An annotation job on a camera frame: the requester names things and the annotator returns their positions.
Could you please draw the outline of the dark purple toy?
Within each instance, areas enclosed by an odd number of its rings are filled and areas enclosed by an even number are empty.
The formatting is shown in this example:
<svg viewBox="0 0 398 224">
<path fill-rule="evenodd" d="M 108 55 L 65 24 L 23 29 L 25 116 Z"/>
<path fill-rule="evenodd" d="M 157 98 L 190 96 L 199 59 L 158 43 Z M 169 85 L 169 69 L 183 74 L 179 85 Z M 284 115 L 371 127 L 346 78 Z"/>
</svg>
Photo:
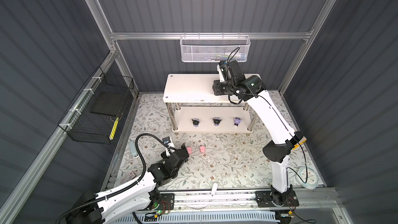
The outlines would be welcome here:
<svg viewBox="0 0 398 224">
<path fill-rule="evenodd" d="M 220 118 L 213 118 L 212 120 L 213 120 L 214 126 L 216 126 L 216 127 L 219 126 L 222 121 L 222 119 L 220 119 Z"/>
<path fill-rule="evenodd" d="M 199 126 L 199 124 L 200 124 L 200 120 L 194 118 L 194 119 L 192 119 L 192 123 L 193 123 L 193 126 L 197 128 Z"/>
</svg>

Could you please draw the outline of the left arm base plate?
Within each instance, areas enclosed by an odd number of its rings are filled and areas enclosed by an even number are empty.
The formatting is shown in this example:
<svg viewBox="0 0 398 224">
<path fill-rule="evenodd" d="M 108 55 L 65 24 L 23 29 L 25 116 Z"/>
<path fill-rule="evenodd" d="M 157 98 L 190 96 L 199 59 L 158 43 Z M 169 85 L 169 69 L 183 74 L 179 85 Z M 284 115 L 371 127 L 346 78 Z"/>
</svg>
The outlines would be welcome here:
<svg viewBox="0 0 398 224">
<path fill-rule="evenodd" d="M 148 209 L 157 214 L 168 214 L 174 209 L 175 194 L 161 193 L 159 198 L 152 201 Z"/>
</svg>

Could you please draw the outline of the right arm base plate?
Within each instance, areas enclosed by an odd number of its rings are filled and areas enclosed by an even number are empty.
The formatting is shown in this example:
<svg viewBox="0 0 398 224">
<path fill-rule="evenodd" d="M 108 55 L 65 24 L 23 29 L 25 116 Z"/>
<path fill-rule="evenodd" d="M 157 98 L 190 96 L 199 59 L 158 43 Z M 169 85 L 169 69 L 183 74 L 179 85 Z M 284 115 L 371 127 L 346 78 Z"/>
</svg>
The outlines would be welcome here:
<svg viewBox="0 0 398 224">
<path fill-rule="evenodd" d="M 258 207 L 298 207 L 299 200 L 295 191 L 289 188 L 286 192 L 280 193 L 275 190 L 256 191 L 255 200 Z"/>
</svg>

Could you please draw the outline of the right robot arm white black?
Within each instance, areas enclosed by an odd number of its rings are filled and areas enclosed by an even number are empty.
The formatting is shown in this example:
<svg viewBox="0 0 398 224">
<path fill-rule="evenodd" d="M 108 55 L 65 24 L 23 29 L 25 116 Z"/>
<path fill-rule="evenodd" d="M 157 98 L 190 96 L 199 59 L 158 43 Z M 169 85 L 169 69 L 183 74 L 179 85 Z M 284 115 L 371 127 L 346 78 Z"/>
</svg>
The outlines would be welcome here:
<svg viewBox="0 0 398 224">
<path fill-rule="evenodd" d="M 265 84 L 256 75 L 246 77 L 237 61 L 220 61 L 217 65 L 219 80 L 212 86 L 214 95 L 235 95 L 240 102 L 248 104 L 268 129 L 272 140 L 263 147 L 264 155 L 272 168 L 271 196 L 274 205 L 287 204 L 293 193 L 288 179 L 291 150 L 303 138 L 300 131 L 293 129 L 283 118 L 272 101 Z"/>
</svg>

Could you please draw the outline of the light purple toy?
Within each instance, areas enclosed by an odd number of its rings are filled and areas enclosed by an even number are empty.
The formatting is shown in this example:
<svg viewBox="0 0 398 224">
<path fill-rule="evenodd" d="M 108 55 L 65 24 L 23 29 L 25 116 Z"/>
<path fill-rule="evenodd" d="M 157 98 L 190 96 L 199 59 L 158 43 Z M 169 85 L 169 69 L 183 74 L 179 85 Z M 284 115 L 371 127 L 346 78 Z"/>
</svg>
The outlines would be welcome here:
<svg viewBox="0 0 398 224">
<path fill-rule="evenodd" d="M 241 118 L 234 117 L 234 126 L 238 127 L 240 123 L 241 123 Z"/>
</svg>

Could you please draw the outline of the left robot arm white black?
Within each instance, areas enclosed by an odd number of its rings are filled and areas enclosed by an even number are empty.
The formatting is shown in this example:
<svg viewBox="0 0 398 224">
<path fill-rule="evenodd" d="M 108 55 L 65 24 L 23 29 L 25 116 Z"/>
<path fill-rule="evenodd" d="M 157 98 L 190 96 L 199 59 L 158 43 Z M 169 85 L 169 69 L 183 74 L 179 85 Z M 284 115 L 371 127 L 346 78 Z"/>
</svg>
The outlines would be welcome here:
<svg viewBox="0 0 398 224">
<path fill-rule="evenodd" d="M 73 211 L 66 214 L 65 221 L 68 224 L 110 224 L 135 211 L 156 208 L 161 201 L 158 188 L 176 178 L 188 158 L 188 150 L 182 144 L 151 165 L 143 176 L 108 191 L 83 194 Z"/>
</svg>

